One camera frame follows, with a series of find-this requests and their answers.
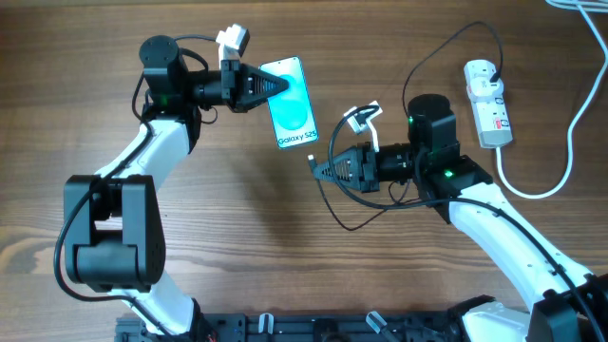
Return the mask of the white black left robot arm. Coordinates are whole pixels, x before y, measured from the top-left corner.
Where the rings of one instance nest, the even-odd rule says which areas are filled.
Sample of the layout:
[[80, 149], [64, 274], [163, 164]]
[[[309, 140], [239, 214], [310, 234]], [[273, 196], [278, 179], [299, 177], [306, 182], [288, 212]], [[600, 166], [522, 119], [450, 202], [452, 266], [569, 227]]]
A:
[[220, 105], [244, 113], [285, 91], [274, 75], [243, 64], [247, 29], [231, 26], [217, 36], [218, 69], [189, 70], [193, 53], [178, 38], [157, 35], [141, 46], [142, 74], [131, 100], [140, 130], [110, 164], [75, 175], [64, 188], [64, 224], [53, 255], [58, 286], [87, 300], [126, 303], [157, 341], [215, 341], [198, 302], [165, 271], [165, 238], [157, 193], [194, 149], [201, 114]]

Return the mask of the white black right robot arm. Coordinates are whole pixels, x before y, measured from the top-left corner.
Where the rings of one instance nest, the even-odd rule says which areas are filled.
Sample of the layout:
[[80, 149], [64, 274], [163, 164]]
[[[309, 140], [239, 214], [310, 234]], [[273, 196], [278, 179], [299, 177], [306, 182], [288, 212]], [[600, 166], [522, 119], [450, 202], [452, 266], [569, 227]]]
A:
[[389, 330], [376, 312], [367, 322], [388, 341], [604, 341], [607, 278], [595, 275], [545, 238], [508, 202], [492, 177], [460, 151], [449, 100], [424, 94], [408, 103], [408, 142], [360, 143], [319, 164], [318, 182], [384, 214], [426, 206], [470, 237], [518, 291], [527, 310], [478, 296], [442, 314], [443, 327], [406, 322]]

